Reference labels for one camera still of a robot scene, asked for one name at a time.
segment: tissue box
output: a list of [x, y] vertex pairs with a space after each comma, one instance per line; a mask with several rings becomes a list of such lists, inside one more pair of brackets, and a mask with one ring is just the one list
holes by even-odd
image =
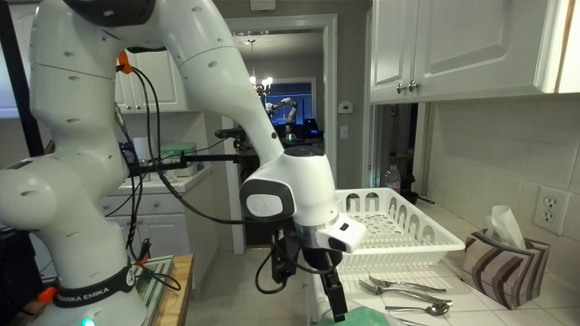
[[550, 244], [526, 238], [526, 249], [475, 231], [466, 238], [464, 282], [515, 309], [540, 294]]

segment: cabinet handle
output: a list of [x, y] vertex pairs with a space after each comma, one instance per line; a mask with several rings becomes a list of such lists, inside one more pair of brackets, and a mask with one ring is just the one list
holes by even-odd
[[415, 92], [415, 90], [419, 92], [419, 86], [421, 86], [421, 83], [415, 83], [415, 79], [412, 79], [408, 88], [410, 88], [410, 92]]
[[406, 92], [406, 84], [403, 84], [403, 83], [397, 83], [397, 93], [403, 93], [403, 92]]

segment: door frame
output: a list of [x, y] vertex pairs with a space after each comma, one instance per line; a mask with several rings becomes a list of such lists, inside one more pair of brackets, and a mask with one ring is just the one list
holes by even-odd
[[[337, 14], [299, 14], [299, 16], [249, 16], [227, 17], [231, 30], [323, 30], [323, 79], [325, 79], [325, 148], [332, 166], [332, 175], [337, 180]], [[240, 193], [240, 182], [229, 177], [231, 202], [232, 195]], [[232, 208], [232, 218], [241, 218], [240, 200]], [[243, 226], [232, 226], [234, 251], [247, 249]]]

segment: fork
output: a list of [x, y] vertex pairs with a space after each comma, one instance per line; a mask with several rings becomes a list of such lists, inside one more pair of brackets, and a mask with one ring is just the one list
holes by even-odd
[[365, 287], [366, 291], [374, 293], [374, 294], [383, 294], [383, 293], [401, 293], [405, 296], [412, 296], [412, 298], [417, 298], [417, 300], [424, 300], [424, 302], [432, 302], [432, 304], [448, 304], [448, 305], [453, 305], [453, 300], [450, 298], [439, 298], [439, 296], [432, 296], [432, 294], [426, 294], [426, 293], [421, 293], [421, 291], [412, 291], [412, 289], [394, 289], [394, 287], [381, 287], [377, 284], [370, 284], [370, 282], [365, 282], [363, 278], [359, 278], [359, 284], [361, 287]]
[[372, 275], [368, 275], [368, 278], [376, 285], [381, 285], [381, 287], [390, 287], [390, 285], [395, 285], [395, 284], [403, 284], [403, 285], [408, 285], [408, 287], [414, 287], [414, 289], [421, 289], [421, 291], [437, 291], [437, 293], [446, 293], [448, 291], [446, 287], [435, 287], [435, 285], [426, 285], [426, 284], [419, 284], [419, 282], [392, 282], [392, 280], [377, 278], [377, 276], [372, 276]]

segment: wall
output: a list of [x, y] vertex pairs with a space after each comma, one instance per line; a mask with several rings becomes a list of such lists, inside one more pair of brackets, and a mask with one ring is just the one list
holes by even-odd
[[316, 119], [325, 126], [325, 83], [323, 83], [323, 57], [287, 57], [287, 59], [256, 59], [256, 72], [260, 75], [272, 75], [274, 83], [281, 77], [316, 77]]
[[249, 0], [214, 0], [225, 17], [337, 14], [337, 102], [350, 99], [352, 115], [339, 115], [337, 126], [348, 126], [348, 139], [337, 139], [337, 186], [361, 186], [363, 102], [365, 102], [365, 32], [368, 0], [278, 0], [274, 12], [252, 12]]
[[[479, 227], [510, 204], [526, 237], [553, 244], [550, 269], [580, 284], [580, 99], [434, 106], [428, 195]], [[540, 184], [571, 193], [564, 235], [531, 222]]]

